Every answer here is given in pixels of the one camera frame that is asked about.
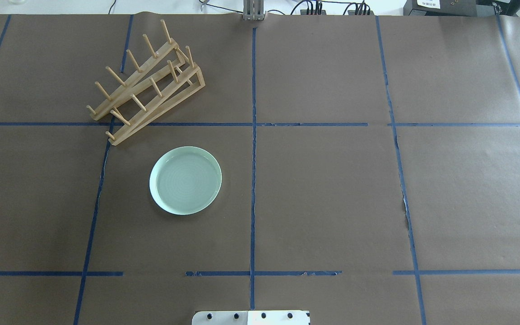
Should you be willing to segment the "light green round plate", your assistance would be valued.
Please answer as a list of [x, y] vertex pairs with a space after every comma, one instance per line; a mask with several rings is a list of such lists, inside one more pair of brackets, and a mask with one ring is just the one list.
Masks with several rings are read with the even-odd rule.
[[222, 169], [208, 151], [195, 146], [170, 150], [153, 165], [149, 189], [164, 211], [190, 215], [207, 208], [222, 187]]

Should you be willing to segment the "wooden dish rack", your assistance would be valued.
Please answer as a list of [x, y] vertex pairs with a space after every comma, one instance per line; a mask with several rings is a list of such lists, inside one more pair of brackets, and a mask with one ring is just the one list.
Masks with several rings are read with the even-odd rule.
[[126, 56], [134, 66], [134, 72], [123, 80], [109, 66], [106, 70], [118, 83], [108, 93], [95, 81], [95, 86], [104, 100], [95, 108], [87, 105], [89, 115], [98, 121], [112, 116], [122, 123], [116, 132], [107, 131], [108, 142], [116, 146], [143, 127], [190, 98], [206, 86], [204, 74], [193, 59], [190, 47], [182, 49], [168, 31], [165, 20], [160, 20], [165, 43], [154, 49], [149, 37], [142, 37], [150, 51], [150, 57], [139, 64], [129, 49]]

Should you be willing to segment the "grey aluminium post bracket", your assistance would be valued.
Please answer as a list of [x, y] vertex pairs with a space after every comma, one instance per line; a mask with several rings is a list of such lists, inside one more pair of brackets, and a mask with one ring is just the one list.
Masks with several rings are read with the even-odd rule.
[[243, 20], [262, 21], [265, 19], [264, 0], [244, 0], [243, 1]]

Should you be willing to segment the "white pedestal base plate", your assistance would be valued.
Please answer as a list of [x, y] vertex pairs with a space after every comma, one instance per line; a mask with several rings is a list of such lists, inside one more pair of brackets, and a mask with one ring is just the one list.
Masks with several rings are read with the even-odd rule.
[[192, 317], [192, 325], [310, 325], [309, 311], [251, 310], [200, 311]]

